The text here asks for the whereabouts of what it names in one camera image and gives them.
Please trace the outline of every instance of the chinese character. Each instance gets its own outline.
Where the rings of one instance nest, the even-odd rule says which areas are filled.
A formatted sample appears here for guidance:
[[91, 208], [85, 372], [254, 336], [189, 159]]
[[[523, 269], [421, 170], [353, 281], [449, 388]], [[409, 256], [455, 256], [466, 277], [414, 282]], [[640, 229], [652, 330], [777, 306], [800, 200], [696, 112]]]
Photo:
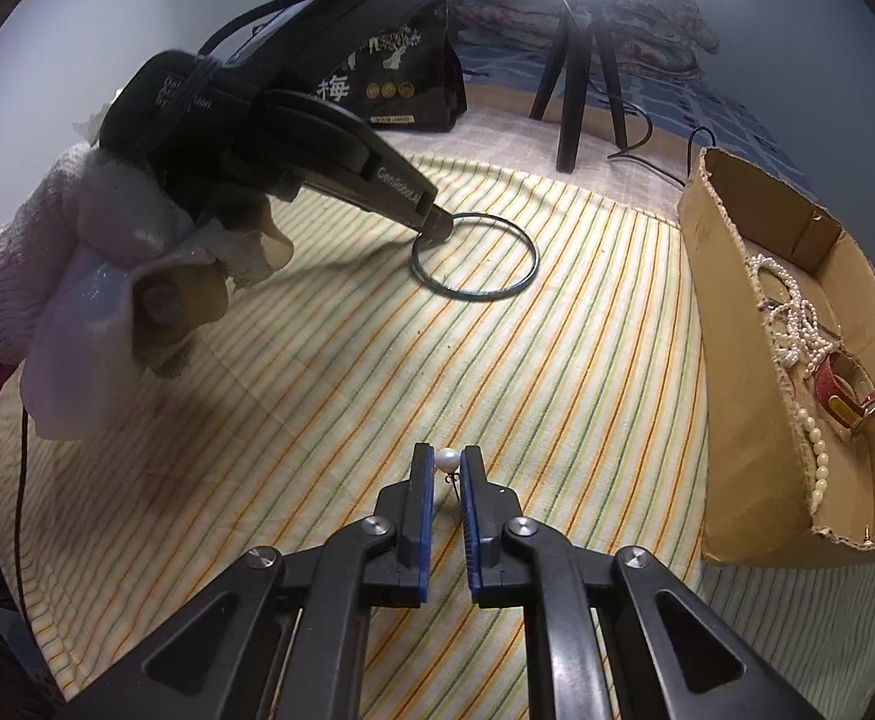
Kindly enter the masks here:
[[335, 103], [340, 103], [340, 100], [346, 98], [350, 91], [351, 85], [347, 82], [347, 76], [338, 76], [338, 74], [334, 74], [330, 79], [321, 81], [316, 90], [317, 96], [321, 100], [330, 98]]

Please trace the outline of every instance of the pearl bracelet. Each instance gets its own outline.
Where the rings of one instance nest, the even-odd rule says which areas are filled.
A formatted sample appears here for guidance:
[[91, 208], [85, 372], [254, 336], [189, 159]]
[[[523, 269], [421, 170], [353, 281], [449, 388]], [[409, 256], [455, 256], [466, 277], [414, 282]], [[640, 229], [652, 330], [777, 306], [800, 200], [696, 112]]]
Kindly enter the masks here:
[[828, 447], [825, 446], [825, 441], [820, 435], [820, 428], [815, 424], [813, 416], [809, 415], [807, 409], [798, 410], [798, 421], [807, 434], [807, 440], [811, 442], [816, 458], [815, 483], [814, 489], [811, 490], [811, 514], [814, 514], [825, 499], [825, 490], [828, 489], [828, 463], [831, 459], [828, 456]]

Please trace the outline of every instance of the white pearl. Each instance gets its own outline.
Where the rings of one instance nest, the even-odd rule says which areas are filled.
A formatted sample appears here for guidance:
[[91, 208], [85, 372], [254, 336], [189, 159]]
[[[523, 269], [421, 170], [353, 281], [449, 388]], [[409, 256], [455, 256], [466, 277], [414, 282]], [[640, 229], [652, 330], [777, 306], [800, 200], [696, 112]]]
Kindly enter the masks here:
[[437, 450], [434, 455], [434, 464], [437, 470], [444, 473], [456, 473], [460, 468], [460, 452], [450, 447]]

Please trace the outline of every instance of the black bag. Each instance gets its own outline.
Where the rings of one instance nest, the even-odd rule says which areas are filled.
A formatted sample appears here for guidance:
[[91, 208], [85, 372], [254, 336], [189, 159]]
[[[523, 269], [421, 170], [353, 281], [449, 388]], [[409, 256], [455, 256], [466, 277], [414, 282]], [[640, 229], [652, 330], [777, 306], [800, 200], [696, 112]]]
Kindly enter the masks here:
[[374, 127], [450, 130], [468, 100], [458, 55], [447, 39], [447, 2], [372, 37], [314, 94]]

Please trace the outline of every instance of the black bangle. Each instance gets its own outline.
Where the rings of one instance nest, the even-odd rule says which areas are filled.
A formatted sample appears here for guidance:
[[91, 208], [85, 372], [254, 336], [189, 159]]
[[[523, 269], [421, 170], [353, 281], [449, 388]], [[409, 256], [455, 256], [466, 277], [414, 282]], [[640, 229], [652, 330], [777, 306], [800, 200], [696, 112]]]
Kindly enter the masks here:
[[537, 271], [540, 269], [541, 254], [537, 250], [535, 240], [532, 239], [524, 229], [518, 224], [513, 223], [511, 220], [507, 220], [506, 218], [494, 214], [485, 214], [480, 211], [468, 211], [462, 214], [454, 214], [451, 218], [453, 218], [453, 220], [458, 220], [459, 218], [485, 218], [486, 220], [497, 221], [497, 223], [505, 225], [511, 230], [511, 232], [521, 239], [521, 242], [531, 252], [531, 270], [528, 271], [527, 275], [525, 275], [520, 281], [517, 281], [501, 290], [456, 290], [453, 287], [441, 284], [441, 282], [434, 279], [433, 276], [425, 274], [420, 259], [421, 237], [418, 236], [410, 247], [410, 272], [415, 274], [415, 278], [417, 278], [421, 284], [425, 285], [425, 287], [433, 292], [436, 292], [438, 295], [444, 295], [446, 298], [457, 298], [458, 300], [470, 300], [472, 302], [489, 302], [492, 300], [501, 300], [503, 298], [512, 298], [513, 295], [524, 292], [524, 290], [530, 287], [531, 282], [537, 277]]

